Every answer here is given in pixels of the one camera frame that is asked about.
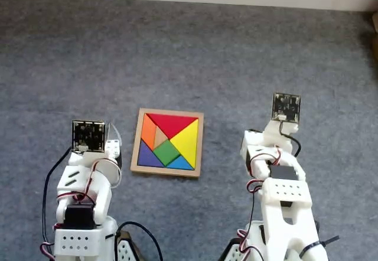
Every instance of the small triangle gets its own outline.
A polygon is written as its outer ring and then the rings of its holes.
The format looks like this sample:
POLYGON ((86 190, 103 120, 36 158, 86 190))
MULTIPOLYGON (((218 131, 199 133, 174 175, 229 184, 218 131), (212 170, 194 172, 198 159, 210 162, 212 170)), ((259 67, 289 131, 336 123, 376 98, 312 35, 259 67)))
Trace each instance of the small triangle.
POLYGON ((159 161, 143 140, 141 140, 141 145, 139 147, 138 165, 145 167, 164 167, 161 161, 159 161))
POLYGON ((154 149, 155 132, 156 125, 146 114, 144 114, 141 139, 143 139, 150 149, 154 149))
POLYGON ((166 140, 168 140, 167 136, 163 133, 159 126, 156 126, 154 149, 160 146, 160 144, 162 144, 166 140))
POLYGON ((195 120, 170 140, 193 168, 195 168, 195 155, 197 153, 197 133, 198 120, 195 120))
POLYGON ((148 113, 148 116, 160 127, 169 139, 173 138, 181 130, 198 119, 189 116, 158 115, 156 113, 148 113))
POLYGON ((172 163, 167 165, 167 168, 184 169, 187 171, 194 170, 183 156, 179 156, 172 163))

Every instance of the cable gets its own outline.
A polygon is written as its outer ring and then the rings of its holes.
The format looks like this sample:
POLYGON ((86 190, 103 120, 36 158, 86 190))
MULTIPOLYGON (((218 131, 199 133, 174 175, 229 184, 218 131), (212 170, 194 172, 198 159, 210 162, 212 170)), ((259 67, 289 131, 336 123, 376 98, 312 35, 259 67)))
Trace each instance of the cable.
POLYGON ((118 245, 117 245, 117 239, 118 237, 120 236, 120 231, 122 230, 122 228, 124 226, 127 226, 128 224, 132 224, 133 226, 137 226, 137 227, 140 227, 146 234, 148 234, 150 236, 150 238, 152 239, 152 241, 155 243, 155 246, 158 250, 158 254, 159 254, 159 259, 160 261, 163 261, 163 255, 161 253, 161 250, 160 250, 160 246, 159 246, 159 243, 158 241, 156 240, 156 238, 154 237, 154 235, 146 228, 144 227, 143 225, 135 222, 135 221, 126 221, 124 223, 122 223, 117 231, 116 231, 116 234, 115 234, 115 237, 114 237, 114 255, 115 255, 115 261, 118 261, 118 245))
POLYGON ((255 192, 258 190, 258 188, 261 188, 261 185, 256 186, 255 189, 251 192, 252 193, 252 210, 250 212, 248 229, 247 230, 238 230, 237 231, 237 235, 239 237, 243 238, 242 241, 239 244, 239 252, 240 253, 246 253, 246 255, 245 255, 245 257, 246 257, 246 256, 249 255, 250 250, 253 249, 253 250, 255 250, 255 251, 257 251, 259 253, 259 255, 261 257, 261 260, 264 261, 264 257, 262 256, 261 251, 256 246, 250 245, 250 246, 247 246, 246 248, 242 248, 243 245, 246 242, 246 239, 247 239, 247 236, 249 234, 250 227, 251 227, 251 224, 252 224, 253 211, 255 209, 255 192))
MULTIPOLYGON (((45 179, 45 185, 43 188, 43 200, 42 200, 42 235, 43 240, 46 243, 48 242, 47 234, 46 234, 46 196, 47 196, 47 188, 48 188, 48 181, 50 180, 50 176, 54 172, 54 170, 63 162, 63 160, 66 158, 66 156, 70 153, 71 147, 69 147, 66 152, 63 154, 63 156, 55 163, 55 165, 50 169, 48 172, 46 179, 45 179)), ((47 251, 51 254, 51 249, 48 247, 47 251)))
POLYGON ((252 161, 254 159, 256 159, 257 157, 262 156, 262 155, 271 156, 274 159, 274 162, 273 162, 274 165, 277 164, 279 162, 279 159, 281 158, 281 154, 280 153, 279 153, 279 157, 278 158, 276 158, 275 156, 273 156, 272 154, 269 154, 269 153, 259 153, 259 154, 255 155, 255 156, 251 157, 251 159, 249 160, 249 165, 247 165, 247 170, 248 170, 248 172, 249 172, 249 174, 250 174, 251 177, 253 176, 251 163, 252 163, 252 161))
POLYGON ((282 127, 284 126, 284 122, 281 121, 281 123, 279 124, 279 133, 283 136, 283 137, 286 137, 290 140, 293 140, 297 145, 298 145, 298 149, 296 150, 294 156, 297 157, 299 155, 299 153, 301 152, 301 149, 302 149, 302 145, 301 143, 295 139, 294 137, 290 136, 290 135, 287 135, 287 134, 284 134, 282 133, 282 127))
POLYGON ((54 243, 42 242, 41 245, 40 245, 40 251, 44 256, 49 258, 50 261, 55 261, 55 257, 51 253, 46 251, 46 249, 44 248, 44 246, 52 246, 52 245, 54 245, 54 243))
POLYGON ((57 196, 57 199, 61 198, 61 197, 65 197, 65 196, 73 196, 73 195, 82 195, 83 197, 87 197, 93 205, 96 205, 96 202, 90 198, 90 196, 88 194, 85 194, 83 192, 79 192, 79 191, 71 191, 71 192, 66 192, 66 193, 62 193, 60 195, 57 196))
POLYGON ((253 180, 248 181, 248 183, 247 183, 247 190, 248 190, 248 192, 255 193, 258 190, 256 188, 258 188, 258 187, 261 188, 261 185, 257 185, 253 190, 250 190, 249 189, 250 185, 253 184, 253 183, 255 183, 255 182, 264 182, 264 180, 255 180, 255 179, 253 179, 253 180))

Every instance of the gray carpet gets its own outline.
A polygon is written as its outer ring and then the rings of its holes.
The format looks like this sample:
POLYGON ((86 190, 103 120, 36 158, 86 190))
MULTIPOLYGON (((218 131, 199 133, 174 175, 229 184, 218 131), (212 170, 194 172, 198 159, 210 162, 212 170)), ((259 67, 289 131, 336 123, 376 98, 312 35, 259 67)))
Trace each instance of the gray carpet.
MULTIPOLYGON (((372 35, 369 18, 349 12, 0 0, 0 259, 43 259, 43 181, 70 144, 70 121, 111 119, 123 137, 124 168, 110 215, 147 226, 165 260, 217 260, 250 213, 243 131, 265 127, 277 91, 302 95, 298 158, 314 216, 322 239, 341 236, 327 247, 330 260, 376 260, 372 35), (140 107, 205 113, 199 180, 130 172, 140 107)), ((63 168, 50 184, 49 229, 63 168)), ((130 231, 157 260, 148 236, 130 231)))

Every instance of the black cable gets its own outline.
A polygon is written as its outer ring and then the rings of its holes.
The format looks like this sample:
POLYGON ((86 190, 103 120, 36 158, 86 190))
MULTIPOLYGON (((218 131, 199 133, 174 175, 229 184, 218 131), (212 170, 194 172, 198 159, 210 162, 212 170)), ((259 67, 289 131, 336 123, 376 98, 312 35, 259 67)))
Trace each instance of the black cable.
POLYGON ((318 240, 317 242, 313 242, 311 244, 309 244, 308 246, 306 246, 305 248, 303 248, 302 252, 299 254, 299 258, 302 259, 303 255, 311 248, 315 247, 315 246, 318 246, 318 245, 323 245, 323 247, 326 247, 327 244, 331 243, 331 242, 335 242, 336 240, 339 240, 340 239, 340 236, 334 236, 330 239, 327 239, 326 241, 323 241, 321 242, 320 240, 318 240))
POLYGON ((295 154, 294 154, 294 156, 298 156, 299 153, 301 152, 302 145, 301 145, 301 143, 300 143, 297 139, 295 139, 294 137, 282 133, 282 127, 283 127, 283 125, 284 125, 284 122, 281 121, 281 123, 279 124, 279 133, 280 133, 283 137, 286 137, 286 138, 288 138, 288 139, 290 139, 290 140, 293 140, 293 141, 298 145, 298 149, 296 150, 296 152, 295 152, 295 154))
MULTIPOLYGON (((61 162, 66 158, 66 156, 70 153, 71 147, 69 147, 64 155, 55 163, 55 165, 50 169, 48 172, 46 179, 45 179, 45 186, 43 188, 43 200, 42 200, 42 235, 43 240, 45 242, 49 242, 47 239, 46 234, 46 196, 47 196, 47 187, 48 187, 48 181, 50 180, 50 176, 54 172, 54 170, 61 164, 61 162)), ((51 249, 47 247, 47 251, 51 254, 51 249)))
MULTIPOLYGON (((240 244, 242 244, 242 243, 247 239, 247 236, 248 236, 249 231, 250 231, 250 227, 251 227, 251 225, 252 225, 252 218, 253 218, 253 211, 254 211, 254 209, 255 209, 255 192, 252 192, 252 210, 251 210, 251 212, 250 212, 250 218, 249 218, 248 230, 247 230, 247 233, 246 233, 245 237, 244 237, 244 238, 242 239, 242 241, 240 242, 240 244)), ((256 248, 255 248, 254 246, 247 246, 246 248, 243 249, 243 252, 242 252, 242 253, 246 252, 246 251, 247 251, 248 249, 250 249, 250 248, 256 250, 256 248)), ((264 261, 264 257, 262 256, 260 250, 256 250, 256 251, 259 253, 259 255, 260 255, 260 257, 261 257, 261 260, 264 261)))
POLYGON ((118 244, 117 244, 117 239, 118 237, 120 236, 120 231, 122 230, 122 228, 124 226, 127 226, 128 224, 132 224, 133 226, 137 226, 137 227, 140 227, 146 234, 148 234, 150 236, 150 238, 152 239, 152 241, 155 243, 155 246, 158 250, 158 253, 159 253, 159 259, 160 261, 163 261, 163 255, 161 253, 161 250, 160 250, 160 246, 159 246, 159 243, 158 241, 156 240, 156 238, 154 237, 154 235, 143 225, 135 222, 135 221, 126 221, 124 223, 122 223, 117 231, 116 231, 116 234, 115 234, 115 237, 114 237, 114 255, 115 255, 115 261, 118 261, 118 244))

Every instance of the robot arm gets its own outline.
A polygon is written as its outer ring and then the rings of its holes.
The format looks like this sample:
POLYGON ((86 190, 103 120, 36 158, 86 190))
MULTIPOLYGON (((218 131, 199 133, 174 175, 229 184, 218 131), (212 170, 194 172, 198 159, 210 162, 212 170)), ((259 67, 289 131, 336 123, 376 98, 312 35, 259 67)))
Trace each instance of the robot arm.
MULTIPOLYGON (((234 250, 245 253, 243 261, 328 260, 324 247, 317 246, 322 243, 311 211, 306 173, 291 154, 293 138, 289 134, 298 131, 299 106, 299 96, 275 94, 272 119, 265 130, 244 132, 240 154, 255 178, 250 182, 261 183, 255 190, 263 221, 252 221, 247 230, 240 230, 245 234, 234 250)), ((224 260, 232 260, 232 250, 227 256, 224 260)))

